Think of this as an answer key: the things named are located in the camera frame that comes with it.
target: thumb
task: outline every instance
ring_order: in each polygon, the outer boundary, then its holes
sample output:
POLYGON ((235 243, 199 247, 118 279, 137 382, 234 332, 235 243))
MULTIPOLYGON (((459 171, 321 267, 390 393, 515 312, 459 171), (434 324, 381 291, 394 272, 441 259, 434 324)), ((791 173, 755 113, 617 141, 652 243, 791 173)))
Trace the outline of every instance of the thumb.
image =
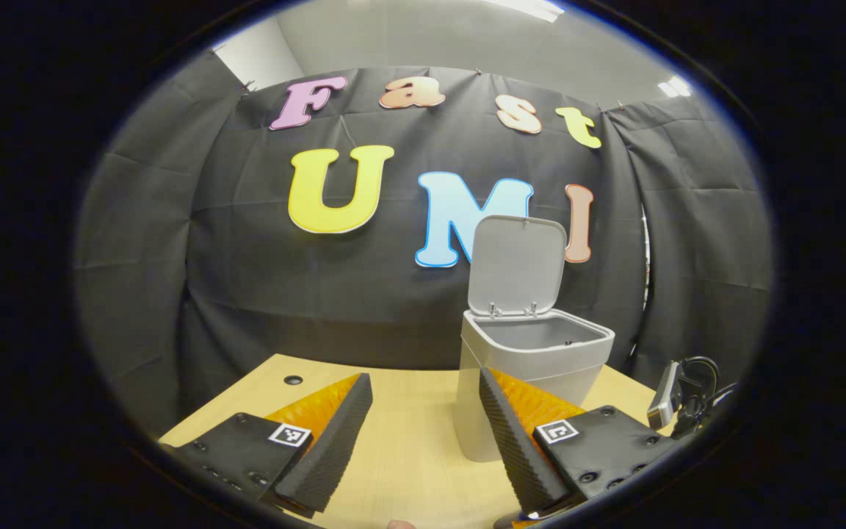
POLYGON ((403 522, 402 519, 391 519, 387 522, 387 529, 416 529, 413 523, 403 522))

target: black foam pad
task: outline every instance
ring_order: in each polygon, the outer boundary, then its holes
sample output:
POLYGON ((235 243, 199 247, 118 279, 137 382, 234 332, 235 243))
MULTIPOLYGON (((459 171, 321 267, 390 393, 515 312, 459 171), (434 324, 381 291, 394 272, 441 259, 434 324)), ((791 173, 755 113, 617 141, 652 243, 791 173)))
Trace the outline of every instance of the black foam pad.
POLYGON ((295 506, 323 512, 338 488, 374 398, 370 375, 362 373, 312 449, 285 475, 275 491, 295 506))
POLYGON ((481 368, 479 396, 521 509, 526 513, 543 511, 568 495, 570 490, 534 448, 501 386, 487 368, 481 368))

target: orange soft padding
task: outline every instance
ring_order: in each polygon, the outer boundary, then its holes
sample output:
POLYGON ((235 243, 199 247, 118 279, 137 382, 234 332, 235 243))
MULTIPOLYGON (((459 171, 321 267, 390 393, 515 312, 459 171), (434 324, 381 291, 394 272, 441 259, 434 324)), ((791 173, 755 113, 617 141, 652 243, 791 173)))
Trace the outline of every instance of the orange soft padding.
POLYGON ((583 413, 583 409, 562 398, 550 395, 543 389, 535 388, 527 382, 520 381, 514 376, 488 368, 498 386, 505 394, 508 404, 514 409, 514 415, 521 423, 521 428, 527 432, 528 438, 534 443, 534 448, 543 455, 538 442, 534 441, 534 428, 546 425, 548 422, 560 421, 583 413))
POLYGON ((329 421, 339 410, 341 402, 345 400, 345 395, 352 391, 352 387, 360 375, 360 373, 351 375, 343 381, 325 386, 318 392, 293 402, 286 408, 270 413, 265 419, 312 430, 312 443, 305 449, 308 452, 315 445, 315 441, 318 441, 319 437, 322 436, 322 432, 325 431, 329 421))
POLYGON ((515 519, 514 522, 511 522, 511 527, 521 529, 521 527, 530 527, 535 523, 541 523, 541 521, 539 519, 515 519))

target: screw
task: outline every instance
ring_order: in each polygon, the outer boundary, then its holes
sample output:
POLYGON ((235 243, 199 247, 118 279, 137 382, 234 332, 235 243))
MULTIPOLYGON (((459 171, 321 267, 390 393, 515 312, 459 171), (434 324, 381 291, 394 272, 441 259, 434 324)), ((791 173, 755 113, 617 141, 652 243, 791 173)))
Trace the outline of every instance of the screw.
POLYGON ((266 478, 263 478, 263 476, 259 475, 256 472, 249 472, 247 474, 247 477, 250 479, 250 481, 256 483, 256 485, 267 486, 270 484, 270 482, 267 481, 266 478))

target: light blue letter m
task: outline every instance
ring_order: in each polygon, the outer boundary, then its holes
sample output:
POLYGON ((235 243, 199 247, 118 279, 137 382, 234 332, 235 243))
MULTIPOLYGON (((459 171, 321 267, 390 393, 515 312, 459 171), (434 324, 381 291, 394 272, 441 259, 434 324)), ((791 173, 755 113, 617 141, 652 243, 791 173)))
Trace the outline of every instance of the light blue letter m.
POLYGON ((479 221, 488 215, 527 217, 527 201, 534 194, 534 188, 526 181, 503 178, 494 185, 485 207, 479 208, 476 198, 456 173, 425 172, 420 175, 419 183, 430 195, 426 245, 416 252, 420 267, 446 268, 459 262, 459 252, 449 246, 450 230, 456 230, 466 258, 472 262, 479 221))

